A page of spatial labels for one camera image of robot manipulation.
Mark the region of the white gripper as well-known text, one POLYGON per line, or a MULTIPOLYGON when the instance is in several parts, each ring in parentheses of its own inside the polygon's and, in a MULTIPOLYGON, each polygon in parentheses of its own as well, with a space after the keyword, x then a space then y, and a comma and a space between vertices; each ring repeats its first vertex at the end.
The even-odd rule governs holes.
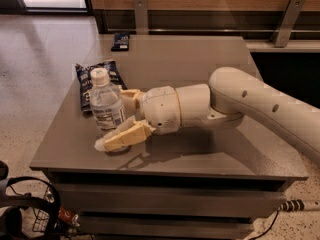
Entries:
POLYGON ((98 139, 97 151, 114 152, 144 142, 153 133, 164 135, 180 128, 180 107, 178 96, 170 86, 157 87, 143 93, 139 89, 121 91, 121 99, 127 110, 140 108, 143 120, 129 117, 116 129, 98 139))

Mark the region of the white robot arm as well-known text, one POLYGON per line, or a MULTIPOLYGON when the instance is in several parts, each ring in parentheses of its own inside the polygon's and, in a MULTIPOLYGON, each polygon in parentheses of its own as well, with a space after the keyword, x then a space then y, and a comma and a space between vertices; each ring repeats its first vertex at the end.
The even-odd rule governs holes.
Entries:
POLYGON ((248 116, 320 163, 320 109, 238 68, 220 67, 206 84, 122 94, 131 116, 95 142, 98 151, 116 151, 183 127, 236 126, 248 116))

